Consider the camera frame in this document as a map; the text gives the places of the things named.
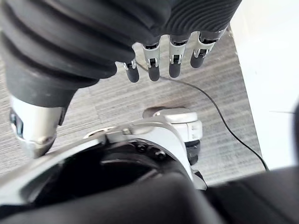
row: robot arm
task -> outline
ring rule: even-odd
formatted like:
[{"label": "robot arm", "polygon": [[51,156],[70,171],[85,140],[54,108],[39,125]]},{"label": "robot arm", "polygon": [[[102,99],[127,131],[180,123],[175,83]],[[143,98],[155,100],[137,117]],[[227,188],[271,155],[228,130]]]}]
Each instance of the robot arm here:
[{"label": "robot arm", "polygon": [[11,94],[11,123],[32,158],[52,146],[78,90],[116,73],[123,62],[139,79],[132,44],[143,45],[149,77],[159,79],[159,39],[170,35],[170,76],[177,77],[190,33],[199,31],[198,68],[241,0],[3,0],[0,51]]}]

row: black rubber fingertip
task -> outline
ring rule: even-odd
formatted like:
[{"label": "black rubber fingertip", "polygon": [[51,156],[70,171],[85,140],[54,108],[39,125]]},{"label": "black rubber fingertip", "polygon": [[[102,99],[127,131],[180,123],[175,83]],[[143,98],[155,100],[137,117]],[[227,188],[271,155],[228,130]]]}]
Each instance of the black rubber fingertip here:
[{"label": "black rubber fingertip", "polygon": [[177,78],[181,72],[181,64],[169,63],[169,75],[171,78]]},{"label": "black rubber fingertip", "polygon": [[139,80],[139,72],[137,67],[136,68],[129,68],[129,70],[126,70],[127,72],[127,76],[128,79],[132,82],[132,83],[137,83]]},{"label": "black rubber fingertip", "polygon": [[159,80],[159,78],[160,78],[160,70],[159,70],[159,67],[154,67],[154,66],[152,66],[151,68],[149,68],[149,78],[150,78],[151,81],[153,81],[153,82]]},{"label": "black rubber fingertip", "polygon": [[204,62],[203,56],[199,55],[197,58],[192,54],[190,64],[193,68],[197,69],[199,68],[202,63]]}]

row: black fabric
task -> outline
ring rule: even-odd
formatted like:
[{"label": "black fabric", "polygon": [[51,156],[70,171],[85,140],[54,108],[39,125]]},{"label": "black fabric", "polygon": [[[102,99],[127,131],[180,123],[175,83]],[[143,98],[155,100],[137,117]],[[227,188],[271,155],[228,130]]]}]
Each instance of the black fabric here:
[{"label": "black fabric", "polygon": [[231,223],[299,223],[299,168],[267,172],[209,189]]},{"label": "black fabric", "polygon": [[[116,73],[115,61],[131,62],[135,57],[132,50],[135,42],[149,45],[163,34],[188,36],[193,31],[218,34],[227,27],[240,2],[3,0],[0,3],[3,59],[7,67],[22,64],[22,68],[17,66],[14,71],[7,69],[8,89],[30,104],[66,107],[71,95],[58,99],[56,95],[64,98],[64,94],[56,91],[57,76],[61,78],[60,84],[73,92],[93,85]],[[3,46],[6,42],[13,46],[14,57],[5,56],[12,49]],[[39,77],[44,77],[42,84],[32,72],[37,68]],[[13,83],[15,75],[20,76],[25,70],[30,72],[24,72],[18,84]],[[177,76],[178,67],[172,73]],[[150,70],[149,76],[156,81],[158,69]]]},{"label": "black fabric", "polygon": [[168,174],[139,184],[20,213],[1,224],[221,224],[185,176]]}]

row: robotic hand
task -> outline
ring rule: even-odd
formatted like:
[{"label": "robotic hand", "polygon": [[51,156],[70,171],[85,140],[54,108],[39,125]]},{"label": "robotic hand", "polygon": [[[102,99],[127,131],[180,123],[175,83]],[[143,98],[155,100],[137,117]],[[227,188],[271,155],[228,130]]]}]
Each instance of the robotic hand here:
[{"label": "robotic hand", "polygon": [[21,147],[44,155],[78,90],[116,73],[139,79],[132,44],[143,45],[149,77],[159,79],[159,40],[169,35],[169,73],[178,77],[190,34],[198,68],[241,0],[3,0],[0,51],[11,94],[10,120]]},{"label": "robotic hand", "polygon": [[159,40],[169,35],[169,74],[178,77],[190,34],[198,32],[198,68],[240,1],[0,1],[10,120],[37,158],[0,178],[1,223],[298,223],[298,168],[195,191],[206,188],[190,167],[202,130],[185,108],[156,109],[44,155],[79,88],[113,76],[116,61],[138,81],[135,42],[157,81]]}]

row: screw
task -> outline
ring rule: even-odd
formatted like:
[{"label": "screw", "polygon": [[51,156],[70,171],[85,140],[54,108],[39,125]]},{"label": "screw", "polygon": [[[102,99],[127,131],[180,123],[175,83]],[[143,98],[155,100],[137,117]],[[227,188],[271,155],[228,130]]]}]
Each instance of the screw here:
[{"label": "screw", "polygon": [[131,133],[130,129],[128,129],[128,128],[124,128],[124,129],[122,130],[122,134],[124,134],[124,135],[130,135],[130,134],[132,134],[132,133]]},{"label": "screw", "polygon": [[138,145],[137,151],[140,153],[144,153],[146,151],[147,147],[145,145]]},{"label": "screw", "polygon": [[155,153],[155,156],[158,160],[163,160],[166,157],[166,153],[163,151],[158,151]]}]

